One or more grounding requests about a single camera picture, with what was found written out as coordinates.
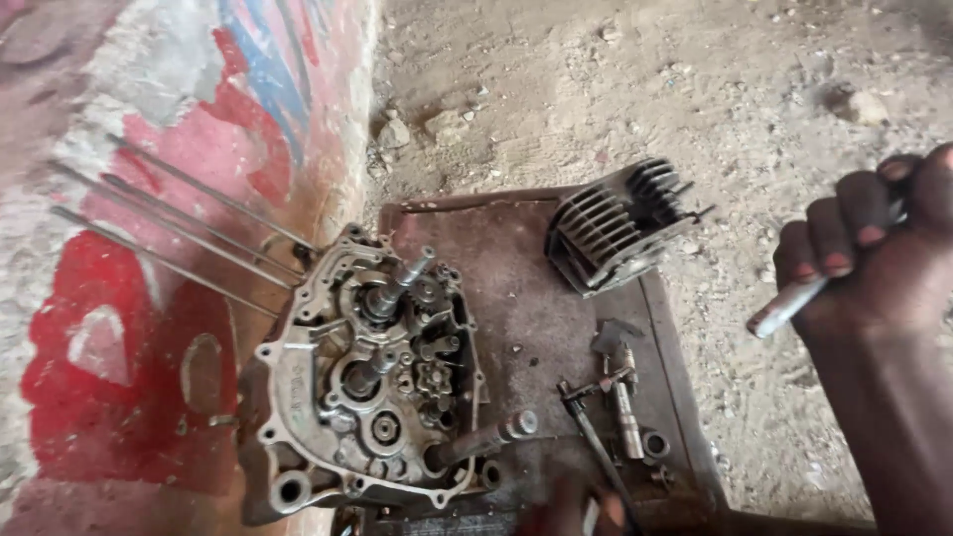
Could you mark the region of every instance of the dirt ground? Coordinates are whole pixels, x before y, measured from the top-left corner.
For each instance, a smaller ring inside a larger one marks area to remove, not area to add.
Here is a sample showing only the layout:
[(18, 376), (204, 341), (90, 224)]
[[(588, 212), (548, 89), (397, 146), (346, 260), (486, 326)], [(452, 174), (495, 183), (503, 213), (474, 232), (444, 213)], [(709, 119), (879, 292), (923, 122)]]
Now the dirt ground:
[[(951, 137), (950, 10), (943, 0), (388, 0), (374, 134), (396, 110), (411, 139), (369, 147), (365, 220), (383, 200), (578, 184), (670, 158), (698, 183), (688, 208), (720, 207), (662, 272), (731, 505), (870, 518), (804, 348), (789, 328), (760, 341), (743, 324), (773, 294), (785, 220), (840, 175)], [(838, 118), (825, 106), (837, 90), (873, 94), (889, 121)], [(424, 122), (448, 110), (467, 126), (442, 146)]]

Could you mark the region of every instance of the aluminum engine casing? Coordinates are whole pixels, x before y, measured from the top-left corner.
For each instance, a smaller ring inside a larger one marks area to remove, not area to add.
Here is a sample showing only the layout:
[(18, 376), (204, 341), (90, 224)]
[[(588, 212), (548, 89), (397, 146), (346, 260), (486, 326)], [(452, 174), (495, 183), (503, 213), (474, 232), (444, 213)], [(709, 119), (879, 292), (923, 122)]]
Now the aluminum engine casing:
[[(363, 294), (400, 262), (388, 237), (347, 226), (314, 259), (243, 368), (236, 443), (245, 525), (309, 505), (441, 509), (481, 488), (474, 459), (434, 473), (422, 458), (431, 444), (477, 427), (485, 388), (459, 272), (442, 264), (426, 272), (392, 322), (374, 324), (360, 313)], [(372, 394), (356, 397), (342, 379), (352, 363), (368, 360), (396, 365)]]

